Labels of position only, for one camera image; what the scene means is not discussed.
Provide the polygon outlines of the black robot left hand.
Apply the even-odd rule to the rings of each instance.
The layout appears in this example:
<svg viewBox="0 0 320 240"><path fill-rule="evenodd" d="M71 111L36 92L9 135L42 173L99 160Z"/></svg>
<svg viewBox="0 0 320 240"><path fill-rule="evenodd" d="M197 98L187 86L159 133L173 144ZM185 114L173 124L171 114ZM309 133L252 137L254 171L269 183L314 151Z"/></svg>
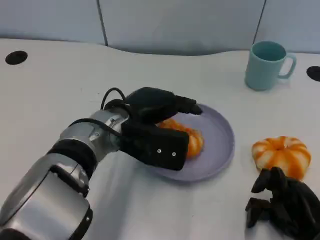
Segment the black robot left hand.
<svg viewBox="0 0 320 240"><path fill-rule="evenodd" d="M178 113L201 115L203 112L196 100L153 87L135 90L125 102L143 124L158 124Z"/></svg>

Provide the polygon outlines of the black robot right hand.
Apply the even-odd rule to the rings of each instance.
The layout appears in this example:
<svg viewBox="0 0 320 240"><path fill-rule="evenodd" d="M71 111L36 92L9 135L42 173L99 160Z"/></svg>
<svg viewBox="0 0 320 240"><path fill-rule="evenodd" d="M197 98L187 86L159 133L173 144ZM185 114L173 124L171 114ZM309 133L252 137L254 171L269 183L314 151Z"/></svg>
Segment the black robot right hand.
<svg viewBox="0 0 320 240"><path fill-rule="evenodd" d="M264 190L271 191L269 200L251 197L245 207L248 229L267 221L293 240L320 238L320 200L305 183L286 176L279 167L264 168L251 192Z"/></svg>

